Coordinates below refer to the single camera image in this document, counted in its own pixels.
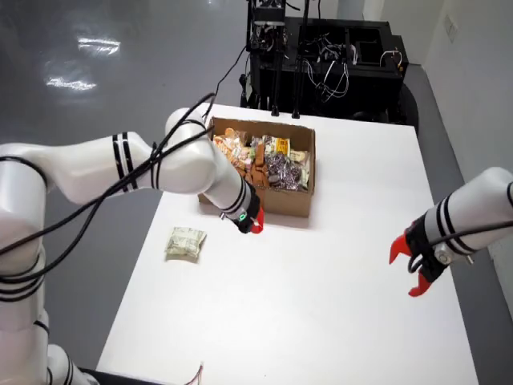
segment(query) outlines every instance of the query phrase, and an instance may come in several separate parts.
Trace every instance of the cardboard box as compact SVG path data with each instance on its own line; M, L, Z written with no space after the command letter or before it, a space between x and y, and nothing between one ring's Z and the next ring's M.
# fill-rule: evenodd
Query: cardboard box
M256 193L261 200L261 206L266 213L292 215L295 217L308 217L315 189L315 131L306 127L292 124L279 124L270 122L256 122L249 120L231 120L213 117L210 126L214 125L213 135L223 135L226 128L248 133L248 142L254 136L271 135L278 138L290 138L290 147L298 151L310 153L310 174L308 191L278 190L255 186ZM201 203L210 203L204 196L199 195Z

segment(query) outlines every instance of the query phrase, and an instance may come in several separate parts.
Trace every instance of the snack package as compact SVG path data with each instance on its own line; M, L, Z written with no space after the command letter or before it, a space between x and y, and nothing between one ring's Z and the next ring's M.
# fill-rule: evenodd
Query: snack package
M260 143L264 143L264 141L262 140L262 138L259 138L257 136L254 136L252 139L251 139L251 144L249 145L249 147L253 148L253 149L257 149L258 147L258 144Z
M262 140L265 144L265 155L271 156L277 152L290 157L290 139L275 138L274 136L264 135Z
M244 150L248 134L238 132L233 128L227 128L224 135L214 136L214 144L224 153L231 164L241 170L246 169L246 159L250 154L250 149Z
M264 165L264 163L265 163L264 153L265 153L264 144L263 143L258 144L258 146L256 146L256 150L255 150L255 165L256 166L261 167Z
M308 179L310 174L310 156L308 151L290 150L290 160L296 162L301 167L300 185L304 189L308 189Z
M205 231L175 227L166 247L166 261L181 260L197 263L201 243L206 236Z
M301 183L301 167L278 152L266 159L269 184L274 188L297 191Z
M301 187L308 190L308 180L310 178L310 158L306 160L305 165L301 166Z
M307 160L309 160L309 152L290 150L290 160L304 166Z

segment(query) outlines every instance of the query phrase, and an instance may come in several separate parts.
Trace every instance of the white table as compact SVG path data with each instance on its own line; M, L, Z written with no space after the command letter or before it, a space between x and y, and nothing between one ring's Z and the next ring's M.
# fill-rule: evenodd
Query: white table
M214 116L317 133L310 218L243 235L165 193L98 370L203 385L477 383L450 271L420 298L390 243L432 204L414 129L216 105ZM200 263L164 262L174 226L208 233Z

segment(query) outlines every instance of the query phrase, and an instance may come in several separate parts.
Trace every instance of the white robotic arm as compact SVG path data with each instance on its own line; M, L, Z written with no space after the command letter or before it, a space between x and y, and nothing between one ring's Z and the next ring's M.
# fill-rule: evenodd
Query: white robotic arm
M169 117L168 142L161 149L134 132L63 147L0 146L0 383L40 384L51 373L53 383L87 384L62 349L50 346L46 357L48 266L41 237L33 234L42 232L46 193L53 184L84 205L80 213L96 210L115 194L158 188L203 193L242 233L263 229L255 189L205 131L198 112L181 109Z
M390 249L390 263L398 254L410 257L408 270L418 270L412 297L424 294L453 261L470 255L511 233L513 175L489 168L416 219Z

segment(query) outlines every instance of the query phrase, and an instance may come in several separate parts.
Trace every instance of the glossy floor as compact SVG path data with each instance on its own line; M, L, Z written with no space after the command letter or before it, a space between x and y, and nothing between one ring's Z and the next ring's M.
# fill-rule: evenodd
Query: glossy floor
M245 7L243 0L0 1L1 142L71 144L122 131L161 139L168 115L212 91L235 60ZM243 62L219 103L238 105ZM406 83L418 102L419 143L438 201L463 179L422 68L411 66ZM76 251L48 276L50 339L81 366L98 362L159 198L140 191L107 201ZM46 222L74 208L53 192ZM79 226L46 237L50 258ZM510 384L513 326L484 254L476 268L456 266L453 275L480 382ZM419 354L420 365L450 359L423 358L421 346Z

